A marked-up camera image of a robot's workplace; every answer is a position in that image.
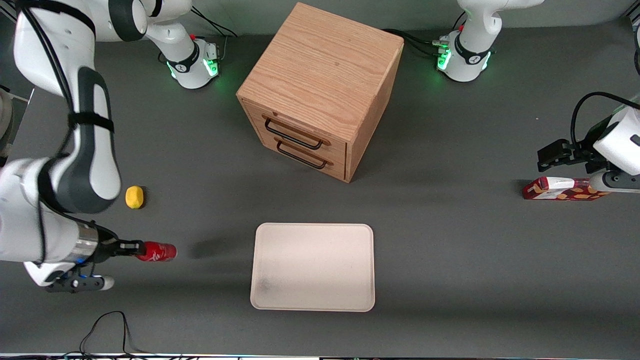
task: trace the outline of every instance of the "table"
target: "table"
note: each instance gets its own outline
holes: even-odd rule
[[[444,31],[417,33],[435,38]],[[638,197],[522,200],[536,151],[567,137],[575,103],[640,85],[628,21],[505,29],[472,83],[405,50],[394,93],[352,184],[264,149],[235,91],[269,37],[230,39],[221,77],[180,88],[151,42],[99,44],[124,188],[148,205],[95,215],[123,238],[171,242],[171,263],[110,259],[112,290],[48,294],[1,263],[0,348],[66,352],[93,321],[123,310],[153,352],[315,356],[640,356]],[[578,134],[617,107],[584,105]],[[49,156],[63,101],[37,90],[13,158]],[[583,176],[581,166],[548,175]],[[259,311],[249,302],[253,235],[263,222],[369,224],[376,305],[368,313]],[[88,343],[118,352],[120,320]]]

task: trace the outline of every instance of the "yellow fruit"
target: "yellow fruit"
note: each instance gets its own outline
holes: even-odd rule
[[[130,208],[140,209],[145,201],[145,194],[140,186],[132,186],[127,189],[124,199]]]

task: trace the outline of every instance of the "black metal handle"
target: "black metal handle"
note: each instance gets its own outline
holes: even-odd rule
[[[324,169],[324,167],[325,167],[325,166],[326,166],[326,164],[327,164],[327,161],[326,161],[326,160],[324,160],[324,161],[322,162],[322,165],[316,165],[316,164],[312,163],[311,161],[304,160],[303,158],[301,158],[301,157],[299,157],[299,156],[295,156],[294,154],[291,154],[289,151],[282,150],[282,149],[280,148],[280,146],[281,146],[281,145],[282,145],[282,142],[278,142],[278,145],[276,145],[276,149],[278,149],[278,151],[279,151],[281,154],[284,154],[284,155],[286,155],[286,156],[288,156],[288,157],[290,157],[290,158],[292,158],[292,159],[294,159],[294,160],[298,160],[298,161],[300,161],[301,163],[303,163],[303,164],[305,164],[305,165],[308,165],[308,166],[310,166],[310,167],[312,167],[312,168],[315,168],[315,169],[318,169],[318,170],[322,170],[322,169]]]
[[[318,144],[317,145],[311,145],[311,144],[306,143],[304,141],[301,141],[301,140],[298,140],[296,138],[293,138],[293,137],[291,137],[291,136],[289,136],[289,135],[287,135],[285,133],[281,133],[280,131],[278,131],[276,129],[270,128],[269,127],[270,123],[271,123],[271,119],[269,119],[269,118],[267,118],[267,121],[264,122],[264,127],[267,128],[267,131],[269,131],[270,133],[274,133],[274,134],[276,134],[278,136],[281,136],[281,137],[287,139],[290,142],[294,142],[294,143],[296,143],[296,144],[298,144],[300,146],[304,146],[304,147],[306,147],[308,149],[311,149],[311,150],[318,150],[318,149],[320,149],[320,146],[322,146],[322,140],[318,140]]]

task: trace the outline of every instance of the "green indicator light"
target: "green indicator light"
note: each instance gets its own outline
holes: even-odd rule
[[[169,62],[166,62],[166,66],[169,68],[169,70],[171,71],[171,77],[175,79],[175,74],[173,73],[173,69],[171,68],[171,65],[169,65]]]
[[[489,58],[491,57],[491,51],[486,55],[486,59],[484,60],[484,65],[482,65],[482,69],[486,69],[487,64],[489,63]]]
[[[212,78],[214,76],[218,75],[218,62],[217,61],[202,59],[202,63],[204,64],[204,67],[207,68],[207,72],[209,72],[209,75]]]
[[[442,54],[441,57],[442,59],[438,61],[438,68],[440,70],[445,70],[449,64],[449,60],[451,59],[451,50],[447,50],[447,52]]]

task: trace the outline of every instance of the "wooden drawer unit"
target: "wooden drawer unit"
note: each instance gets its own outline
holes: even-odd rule
[[[236,95],[263,145],[348,183],[402,48],[400,37],[298,3]]]

